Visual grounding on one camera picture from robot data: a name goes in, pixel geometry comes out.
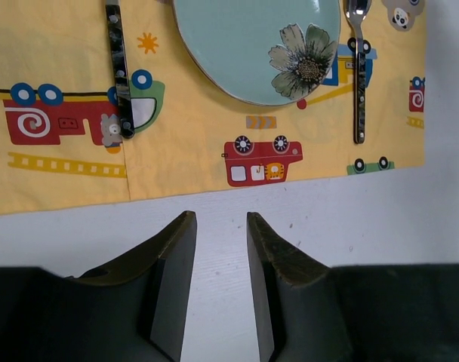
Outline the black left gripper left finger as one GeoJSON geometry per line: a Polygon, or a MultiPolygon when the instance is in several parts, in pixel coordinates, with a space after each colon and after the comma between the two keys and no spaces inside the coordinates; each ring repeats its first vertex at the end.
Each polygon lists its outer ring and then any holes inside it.
{"type": "Polygon", "coordinates": [[[0,361],[178,361],[196,214],[83,275],[0,267],[0,361]]]}

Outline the yellow cartoon print cloth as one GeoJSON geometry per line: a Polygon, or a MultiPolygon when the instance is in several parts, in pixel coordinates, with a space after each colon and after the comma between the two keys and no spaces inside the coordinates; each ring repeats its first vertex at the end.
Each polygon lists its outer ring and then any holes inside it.
{"type": "Polygon", "coordinates": [[[424,163],[429,2],[374,1],[363,21],[363,144],[344,2],[331,71],[283,106],[246,103],[209,79],[174,2],[119,2],[135,127],[125,139],[104,1],[0,1],[0,216],[424,163]]]}

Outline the silver spoon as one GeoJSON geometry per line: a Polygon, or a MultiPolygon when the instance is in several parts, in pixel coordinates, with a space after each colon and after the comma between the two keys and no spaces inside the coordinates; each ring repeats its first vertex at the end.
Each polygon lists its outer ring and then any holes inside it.
{"type": "Polygon", "coordinates": [[[365,141],[365,86],[366,86],[366,52],[362,23],[371,7],[371,1],[347,0],[344,10],[355,38],[354,56],[354,143],[365,141]]]}

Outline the black handled fork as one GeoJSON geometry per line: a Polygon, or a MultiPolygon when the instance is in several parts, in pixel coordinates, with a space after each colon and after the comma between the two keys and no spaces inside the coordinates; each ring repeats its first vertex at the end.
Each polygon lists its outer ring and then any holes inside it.
{"type": "Polygon", "coordinates": [[[105,1],[104,7],[112,59],[112,73],[115,79],[121,135],[125,139],[131,139],[135,135],[135,127],[126,64],[122,12],[119,1],[116,0],[105,1]]]}

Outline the light green floral plate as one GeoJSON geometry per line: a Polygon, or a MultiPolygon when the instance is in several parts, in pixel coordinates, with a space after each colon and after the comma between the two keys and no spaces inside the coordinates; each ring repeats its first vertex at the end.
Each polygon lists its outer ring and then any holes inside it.
{"type": "Polygon", "coordinates": [[[173,9],[198,67],[246,103],[302,100],[326,79],[337,53],[338,1],[177,0],[173,9]]]}

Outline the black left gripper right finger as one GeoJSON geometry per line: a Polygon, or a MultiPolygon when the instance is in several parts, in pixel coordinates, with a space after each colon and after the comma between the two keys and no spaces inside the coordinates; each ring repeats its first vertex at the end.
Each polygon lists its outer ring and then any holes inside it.
{"type": "Polygon", "coordinates": [[[262,361],[459,361],[459,264],[328,267],[247,215],[262,361]]]}

